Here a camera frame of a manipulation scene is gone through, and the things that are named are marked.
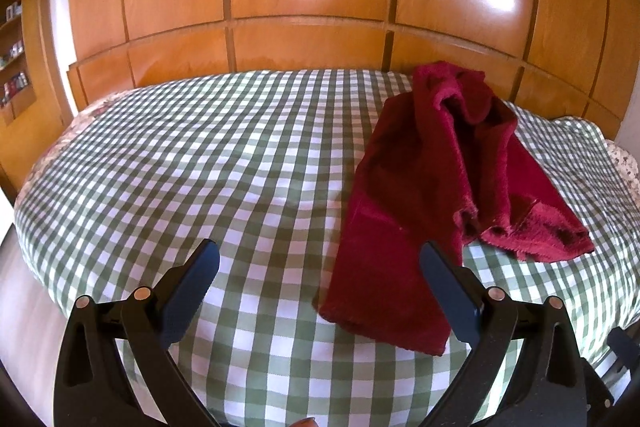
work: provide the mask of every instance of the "metal pin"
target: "metal pin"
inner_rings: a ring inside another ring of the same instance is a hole
[[[82,295],[81,297],[78,297],[78,299],[76,299],[76,308],[86,308],[89,305],[89,297],[87,297],[86,295]]]
[[[143,301],[145,299],[148,299],[150,295],[151,290],[146,286],[140,286],[140,288],[133,292],[133,298],[136,301]]]
[[[556,310],[562,309],[562,299],[556,297],[555,295],[553,297],[549,297],[549,304],[551,304],[551,306]]]
[[[501,301],[506,295],[504,293],[504,290],[502,288],[498,288],[498,286],[492,286],[491,288],[489,288],[487,293],[489,293],[489,296],[494,301]]]

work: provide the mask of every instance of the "checkered bedsheet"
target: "checkered bedsheet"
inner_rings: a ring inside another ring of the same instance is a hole
[[[170,352],[219,421],[283,427],[418,425],[465,360],[346,333],[314,309],[328,286],[353,173],[386,98],[377,71],[252,72],[137,89],[91,124],[16,210],[25,259],[68,314],[153,285],[210,237],[220,272]],[[638,317],[640,213],[596,126],[514,107],[518,136],[588,226],[593,254],[520,263],[473,243],[463,262],[514,299],[567,304],[583,356]],[[127,346],[127,372],[142,382]],[[480,416],[495,410],[513,343]]]

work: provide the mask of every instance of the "floor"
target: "floor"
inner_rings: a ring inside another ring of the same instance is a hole
[[[53,386],[66,319],[22,258],[15,227],[0,245],[0,360],[22,396],[53,426]],[[142,410],[162,420],[148,391],[133,383]]]

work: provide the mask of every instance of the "white wall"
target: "white wall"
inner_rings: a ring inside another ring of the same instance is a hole
[[[53,47],[56,52],[58,68],[60,69],[60,78],[62,79],[62,85],[65,87],[65,94],[71,107],[71,113],[75,116],[78,114],[78,108],[66,76],[69,65],[76,61],[76,49],[74,48],[71,18],[69,16],[69,0],[49,0],[49,7],[51,10]]]
[[[631,94],[625,118],[620,124],[616,143],[628,150],[634,158],[640,160],[640,67],[636,74],[636,83]]]

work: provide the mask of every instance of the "red garment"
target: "red garment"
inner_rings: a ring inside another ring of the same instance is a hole
[[[517,119],[481,71],[421,66],[386,100],[355,173],[320,314],[345,330],[441,355],[449,325],[418,251],[436,240],[462,265],[480,238],[551,263],[593,251],[587,229],[514,135]]]

